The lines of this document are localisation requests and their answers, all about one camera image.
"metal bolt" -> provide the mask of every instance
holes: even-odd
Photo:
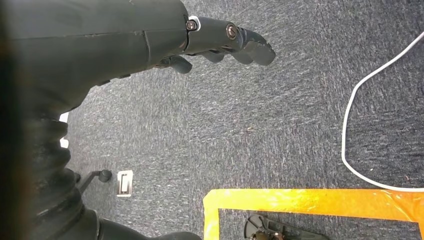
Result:
[[[233,24],[228,24],[226,27],[226,35],[229,39],[234,40],[237,37],[237,27]]]
[[[196,24],[196,22],[195,22],[195,21],[193,21],[193,20],[188,20],[188,21],[185,23],[185,27],[187,28],[187,30],[193,31],[193,30],[196,30],[196,29],[198,28],[198,25]]]

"black object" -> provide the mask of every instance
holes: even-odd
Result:
[[[78,186],[60,138],[68,124],[61,114],[77,108],[94,86],[151,68],[187,73],[180,55],[218,62],[233,55],[244,64],[270,64],[276,54],[259,34],[229,21],[189,17],[179,0],[9,0],[8,29],[19,73],[22,118],[31,149],[34,240],[145,240],[123,225],[86,209],[81,194],[94,172]],[[173,233],[158,240],[200,240]]]
[[[253,214],[244,225],[247,240],[329,240],[323,235],[305,231],[287,224]]]
[[[78,173],[75,173],[75,175],[75,181],[77,183],[76,188],[79,189],[81,194],[84,193],[95,176],[98,176],[98,180],[102,183],[106,183],[112,178],[112,172],[106,169],[101,171],[91,171],[82,181],[81,175]]]

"white wire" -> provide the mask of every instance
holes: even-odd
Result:
[[[341,159],[343,160],[344,165],[356,176],[361,178],[362,180],[375,185],[377,187],[398,191],[398,192],[414,192],[414,193],[422,193],[424,192],[424,188],[408,188],[408,187],[396,187],[396,186],[389,186],[385,185],[379,182],[376,182],[374,180],[369,179],[368,177],[360,174],[357,172],[349,163],[346,161],[345,153],[346,153],[346,128],[348,125],[348,118],[349,118],[349,112],[351,111],[352,103],[354,102],[355,95],[357,94],[357,91],[359,87],[364,84],[368,79],[372,78],[374,75],[378,74],[388,66],[392,65],[394,62],[396,62],[398,59],[400,59],[403,55],[405,55],[418,41],[420,41],[424,37],[424,32],[421,33],[411,44],[409,44],[408,47],[406,47],[399,55],[394,57],[392,60],[384,64],[383,66],[379,67],[377,70],[371,72],[366,77],[364,77],[358,84],[353,88],[352,95],[350,96],[349,103],[346,107],[346,112],[344,113],[344,120],[343,120],[343,130],[341,132]]]

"orange tape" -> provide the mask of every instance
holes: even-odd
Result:
[[[381,189],[215,189],[203,199],[204,240],[220,239],[219,209],[415,222],[424,229],[424,193]]]

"gray carpet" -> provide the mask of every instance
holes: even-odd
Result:
[[[181,75],[153,69],[93,88],[69,114],[81,173],[134,171],[134,193],[98,181],[84,201],[147,236],[203,235],[202,199],[217,188],[374,188],[340,158],[352,88],[424,31],[422,0],[184,0],[190,14],[264,35],[268,67],[189,57]],[[367,82],[348,125],[347,158],[366,176],[424,187],[424,41]],[[417,224],[268,213],[331,240],[418,240]],[[242,239],[249,212],[223,210],[221,239]]]

